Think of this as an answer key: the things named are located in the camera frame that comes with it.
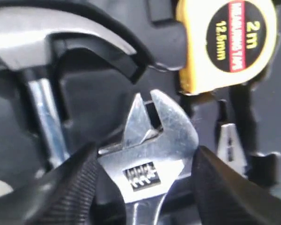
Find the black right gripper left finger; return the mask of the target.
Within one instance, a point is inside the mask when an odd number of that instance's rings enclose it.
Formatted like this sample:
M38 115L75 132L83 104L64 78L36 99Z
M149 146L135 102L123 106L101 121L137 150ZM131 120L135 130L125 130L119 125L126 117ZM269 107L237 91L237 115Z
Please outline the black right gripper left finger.
M83 146L58 168L0 197L0 225L123 225L124 201L98 163L99 148Z

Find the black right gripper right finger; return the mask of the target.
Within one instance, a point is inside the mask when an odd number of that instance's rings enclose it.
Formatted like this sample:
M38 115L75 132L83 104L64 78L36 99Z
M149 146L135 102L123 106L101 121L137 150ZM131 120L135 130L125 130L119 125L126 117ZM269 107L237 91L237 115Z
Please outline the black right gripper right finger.
M210 149L192 161L193 194L204 225L281 225L281 199L243 178Z

